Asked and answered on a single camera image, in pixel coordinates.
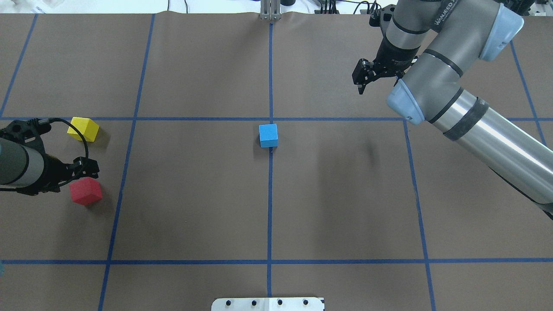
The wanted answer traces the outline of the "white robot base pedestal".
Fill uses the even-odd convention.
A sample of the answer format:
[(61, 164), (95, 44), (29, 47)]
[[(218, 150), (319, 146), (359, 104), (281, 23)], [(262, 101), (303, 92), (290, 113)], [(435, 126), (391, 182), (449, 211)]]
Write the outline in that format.
[(324, 311), (323, 298), (318, 297), (257, 297), (218, 298), (212, 311)]

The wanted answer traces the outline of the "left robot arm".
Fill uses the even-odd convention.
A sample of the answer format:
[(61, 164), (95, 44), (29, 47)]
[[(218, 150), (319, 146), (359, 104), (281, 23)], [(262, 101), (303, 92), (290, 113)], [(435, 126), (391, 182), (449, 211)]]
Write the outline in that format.
[(99, 177), (97, 161), (77, 157), (73, 163), (63, 163), (49, 154), (1, 139), (1, 191), (29, 196), (58, 193), (61, 187), (85, 177)]

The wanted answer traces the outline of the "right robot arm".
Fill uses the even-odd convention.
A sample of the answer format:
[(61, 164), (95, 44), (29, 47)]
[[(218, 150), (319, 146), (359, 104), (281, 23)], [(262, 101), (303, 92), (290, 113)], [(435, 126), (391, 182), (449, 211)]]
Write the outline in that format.
[(435, 126), (552, 217), (552, 150), (463, 81), (475, 63), (504, 51), (523, 17), (499, 0), (399, 0), (368, 14), (382, 40), (375, 58), (360, 59), (352, 72), (358, 93), (394, 78), (390, 109), (413, 125)]

